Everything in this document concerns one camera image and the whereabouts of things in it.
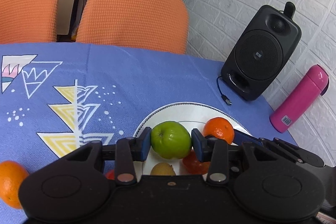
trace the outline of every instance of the blue tablecloth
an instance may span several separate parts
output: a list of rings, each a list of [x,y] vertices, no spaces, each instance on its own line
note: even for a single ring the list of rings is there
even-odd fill
[[[247,102],[223,82],[223,63],[115,46],[81,43],[1,45],[0,162],[14,160],[34,172],[92,139],[114,144],[133,135],[153,110],[173,102],[211,105],[238,120],[253,136],[281,138],[261,96]],[[22,210],[0,200],[0,224],[19,224]]]

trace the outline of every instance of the green apple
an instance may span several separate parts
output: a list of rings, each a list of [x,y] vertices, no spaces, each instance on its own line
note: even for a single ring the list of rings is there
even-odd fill
[[[191,151],[191,137],[183,125],[174,121],[162,122],[152,129],[151,144],[165,159],[183,159]]]

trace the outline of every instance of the yellow triangle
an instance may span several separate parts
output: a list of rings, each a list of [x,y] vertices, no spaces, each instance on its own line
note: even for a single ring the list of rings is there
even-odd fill
[[[75,130],[75,106],[73,104],[48,105],[65,124]]]
[[[43,142],[60,158],[76,149],[73,133],[37,133]]]
[[[54,87],[61,95],[66,98],[70,103],[75,102],[75,86],[55,86]]]

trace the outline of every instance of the green fruit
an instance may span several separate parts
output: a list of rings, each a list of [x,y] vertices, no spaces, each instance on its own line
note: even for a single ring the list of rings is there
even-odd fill
[[[152,129],[151,144],[155,152],[165,159],[183,159],[191,151],[191,137],[178,122],[162,122]]]
[[[176,173],[174,172],[173,167],[166,163],[160,162],[159,164],[155,165],[151,171],[152,176],[175,176]]]

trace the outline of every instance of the white brick wall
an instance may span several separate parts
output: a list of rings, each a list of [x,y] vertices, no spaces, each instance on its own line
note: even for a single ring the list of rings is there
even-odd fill
[[[301,147],[336,163],[336,0],[184,0],[190,16],[187,54],[224,61],[256,11],[264,4],[283,10],[296,5],[294,21],[302,38],[290,60],[264,92],[276,109],[310,66],[322,65],[330,75],[328,92],[290,127]]]

